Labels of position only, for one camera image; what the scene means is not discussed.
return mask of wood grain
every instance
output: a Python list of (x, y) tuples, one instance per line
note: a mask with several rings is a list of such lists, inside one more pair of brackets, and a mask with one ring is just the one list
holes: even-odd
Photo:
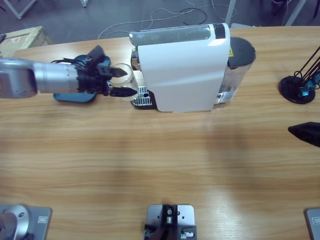
[[(205, 112), (137, 110), (100, 96), (89, 105), (50, 94), (0, 99), (0, 202), (53, 208), (49, 240), (141, 239), (150, 204), (191, 204), (198, 239), (308, 239), (320, 207), (319, 148), (287, 128), (320, 121), (320, 97), (296, 105), (277, 83), (319, 45), (320, 27), (231, 29), (256, 61), (234, 100)], [(48, 62), (100, 44), (129, 63), (127, 38), (20, 50)]]

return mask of metal grate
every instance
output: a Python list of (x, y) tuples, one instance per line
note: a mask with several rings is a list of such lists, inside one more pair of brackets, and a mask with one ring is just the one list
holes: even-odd
[(149, 91), (146, 86), (139, 86), (138, 97), (133, 99), (131, 103), (134, 106), (152, 106)]

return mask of black lid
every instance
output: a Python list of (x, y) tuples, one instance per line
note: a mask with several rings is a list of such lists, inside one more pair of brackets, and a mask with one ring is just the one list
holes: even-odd
[(249, 41), (240, 37), (231, 37), (230, 46), (232, 49), (228, 60), (230, 68), (252, 64), (256, 59), (256, 50)]

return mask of lamp base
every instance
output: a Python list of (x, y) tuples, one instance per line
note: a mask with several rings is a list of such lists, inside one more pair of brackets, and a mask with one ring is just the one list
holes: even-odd
[(308, 96), (299, 96), (298, 84), (300, 81), (301, 78), (297, 76), (287, 76), (283, 78), (278, 84), (279, 92), (285, 99), (295, 104), (310, 103), (315, 99), (316, 91), (311, 90)]

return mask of floor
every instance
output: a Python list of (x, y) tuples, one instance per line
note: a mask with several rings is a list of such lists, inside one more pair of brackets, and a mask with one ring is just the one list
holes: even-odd
[[(196, 7), (211, 4), (211, 0), (189, 0)], [(11, 3), (21, 10), (29, 0), (11, 0)], [(216, 6), (214, 12), (211, 6), (201, 8), (207, 14), (206, 23), (223, 22), (226, 16), (228, 0), (213, 0)], [(250, 26), (281, 26), (295, 9), (298, 0), (292, 0), (287, 8), (284, 7), (276, 16), (272, 15), (271, 0), (238, 0), (236, 2), (236, 15), (232, 23)], [(317, 0), (308, 0), (294, 22), (294, 26), (320, 26), (320, 13), (313, 19)], [(109, 26), (125, 22), (135, 22), (150, 19), (150, 13), (159, 8), (168, 9), (179, 13), (185, 8), (193, 7), (186, 0), (89, 0), (87, 7), (82, 7), (80, 0), (38, 0), (25, 14), (22, 20), (18, 20), (5, 3), (0, 0), (0, 34), (9, 33), (21, 29), (44, 26), (56, 44), (95, 40), (99, 34)], [(175, 16), (164, 10), (153, 13), (154, 19), (169, 18)], [(155, 21), (151, 29), (183, 26), (184, 23), (198, 24), (205, 18), (198, 10), (177, 16), (168, 20)], [(150, 22), (130, 23), (118, 25), (106, 31), (101, 38), (105, 38), (114, 31), (139, 31), (146, 29)], [(128, 33), (118, 32), (110, 35), (110, 38), (124, 37)]]

